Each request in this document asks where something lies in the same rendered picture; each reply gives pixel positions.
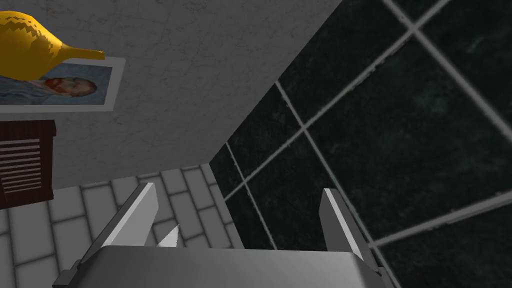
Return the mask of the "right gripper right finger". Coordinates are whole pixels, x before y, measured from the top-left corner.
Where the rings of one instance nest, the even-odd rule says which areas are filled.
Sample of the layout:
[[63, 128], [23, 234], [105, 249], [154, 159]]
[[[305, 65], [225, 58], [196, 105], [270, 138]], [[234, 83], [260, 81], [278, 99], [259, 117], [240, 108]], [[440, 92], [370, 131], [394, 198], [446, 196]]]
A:
[[328, 251], [354, 253], [372, 270], [378, 271], [369, 245], [337, 189], [323, 189], [319, 217]]

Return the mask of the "dark red slatted window shutter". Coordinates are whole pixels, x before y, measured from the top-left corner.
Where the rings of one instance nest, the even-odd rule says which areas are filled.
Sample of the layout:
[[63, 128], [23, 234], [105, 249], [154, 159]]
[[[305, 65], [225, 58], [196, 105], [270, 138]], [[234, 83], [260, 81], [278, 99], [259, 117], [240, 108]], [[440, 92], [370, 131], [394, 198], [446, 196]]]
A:
[[0, 210], [53, 200], [52, 119], [0, 121]]

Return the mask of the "yellow vase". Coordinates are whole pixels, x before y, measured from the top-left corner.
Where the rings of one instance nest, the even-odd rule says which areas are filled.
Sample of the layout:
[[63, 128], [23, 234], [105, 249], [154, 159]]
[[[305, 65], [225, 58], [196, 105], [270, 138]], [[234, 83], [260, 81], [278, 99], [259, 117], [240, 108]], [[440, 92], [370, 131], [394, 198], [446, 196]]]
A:
[[0, 76], [38, 80], [69, 59], [104, 60], [105, 53], [68, 46], [25, 13], [0, 11]]

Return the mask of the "portrait picture with pale frame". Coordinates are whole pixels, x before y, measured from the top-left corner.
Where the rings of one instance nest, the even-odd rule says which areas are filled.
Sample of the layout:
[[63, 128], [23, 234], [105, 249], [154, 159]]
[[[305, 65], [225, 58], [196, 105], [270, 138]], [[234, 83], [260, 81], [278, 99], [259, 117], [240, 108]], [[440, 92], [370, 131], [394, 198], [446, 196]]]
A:
[[65, 60], [38, 80], [0, 76], [0, 114], [54, 114], [113, 110], [126, 60]]

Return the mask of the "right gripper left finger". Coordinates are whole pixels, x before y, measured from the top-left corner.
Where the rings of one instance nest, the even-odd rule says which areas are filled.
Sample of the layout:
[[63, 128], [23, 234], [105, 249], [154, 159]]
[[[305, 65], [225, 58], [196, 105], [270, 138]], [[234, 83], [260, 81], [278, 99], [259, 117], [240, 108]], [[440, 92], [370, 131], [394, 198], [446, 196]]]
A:
[[155, 184], [141, 183], [115, 213], [81, 259], [85, 263], [105, 246], [143, 246], [158, 211]]

